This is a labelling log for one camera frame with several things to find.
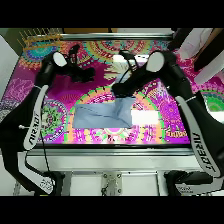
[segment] colorful patterned tablecloth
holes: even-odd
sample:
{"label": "colorful patterned tablecloth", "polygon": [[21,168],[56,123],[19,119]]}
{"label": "colorful patterned tablecloth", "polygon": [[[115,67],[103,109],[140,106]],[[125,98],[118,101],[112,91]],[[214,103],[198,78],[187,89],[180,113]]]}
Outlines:
{"label": "colorful patterned tablecloth", "polygon": [[[67,54],[75,44],[80,45],[78,63],[81,68],[94,67],[93,82],[72,83],[70,77],[57,75],[44,102],[42,133],[47,144],[189,144],[175,100],[169,96],[159,79],[148,83],[136,93],[132,110],[154,110],[159,114],[158,124],[133,125],[131,129],[73,129],[75,104],[112,102],[110,92],[118,74],[123,74],[127,65],[114,62],[120,49],[136,55],[167,49],[167,41],[156,40],[107,40],[63,41],[60,47],[40,48],[23,53],[0,102],[0,121],[20,104],[33,87],[41,61],[52,51]],[[224,85],[213,77],[204,85],[197,86],[193,79],[191,60],[178,64],[190,79],[194,92],[201,90],[206,96],[211,111],[224,110]]]}

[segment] robotic arm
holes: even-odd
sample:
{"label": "robotic arm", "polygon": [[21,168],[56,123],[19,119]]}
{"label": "robotic arm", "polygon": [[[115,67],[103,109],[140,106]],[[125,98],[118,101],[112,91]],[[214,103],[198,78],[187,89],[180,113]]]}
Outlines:
{"label": "robotic arm", "polygon": [[[134,57],[127,51],[120,53],[127,60]],[[29,95],[0,124],[0,148],[5,168],[29,191],[52,194],[58,186],[58,178],[52,180],[49,175],[27,164],[25,152],[36,145],[40,135],[41,107],[45,94],[56,74],[67,71],[67,66],[68,61],[62,54],[49,54],[42,62],[42,68]],[[157,78],[161,79],[169,94],[179,103],[180,115],[200,166],[209,177],[221,180],[219,183],[222,185],[224,125],[207,112],[200,92],[195,95],[192,93],[190,82],[176,64],[176,56],[172,52],[153,52],[145,65],[140,68],[137,66],[128,80],[114,84],[112,90],[116,97],[131,96]],[[182,181],[179,184],[180,186],[176,186],[181,191],[184,183]]]}

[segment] metal bracket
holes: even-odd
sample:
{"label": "metal bracket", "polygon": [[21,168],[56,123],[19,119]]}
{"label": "metal bracket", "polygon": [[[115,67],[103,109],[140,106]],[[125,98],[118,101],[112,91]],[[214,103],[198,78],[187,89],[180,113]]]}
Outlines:
{"label": "metal bracket", "polygon": [[120,196],[122,193],[121,172],[105,172],[102,175],[102,196]]}

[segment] table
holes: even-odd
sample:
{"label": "table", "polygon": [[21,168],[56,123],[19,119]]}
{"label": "table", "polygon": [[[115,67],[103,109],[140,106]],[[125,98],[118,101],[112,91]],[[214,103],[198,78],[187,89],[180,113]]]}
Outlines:
{"label": "table", "polygon": [[[110,92],[118,74],[125,70],[114,62],[120,49],[127,49],[138,56],[166,50],[171,35],[163,34],[63,34],[60,47],[52,46],[30,50],[21,55],[0,102],[0,121],[18,106],[33,87],[41,61],[52,51],[67,54],[75,44],[80,45],[78,63],[83,69],[94,67],[94,82],[72,83],[70,77],[57,75],[44,102],[42,133],[48,153],[192,153],[189,138],[181,121],[177,104],[169,96],[159,79],[147,84],[136,93],[132,110],[157,111],[158,123],[133,125],[132,129],[73,129],[75,104],[112,102]],[[224,110],[224,85],[213,77],[198,86],[193,79],[192,60],[177,63],[190,79],[194,92],[206,96],[211,111]],[[41,153],[39,141],[34,153]]]}

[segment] gray cloth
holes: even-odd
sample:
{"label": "gray cloth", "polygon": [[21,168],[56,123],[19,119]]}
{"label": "gray cloth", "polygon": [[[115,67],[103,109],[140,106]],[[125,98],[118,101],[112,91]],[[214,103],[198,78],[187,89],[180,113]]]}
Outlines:
{"label": "gray cloth", "polygon": [[116,98],[113,103],[76,104],[73,128],[131,128],[131,106],[134,102],[135,97],[126,97]]}

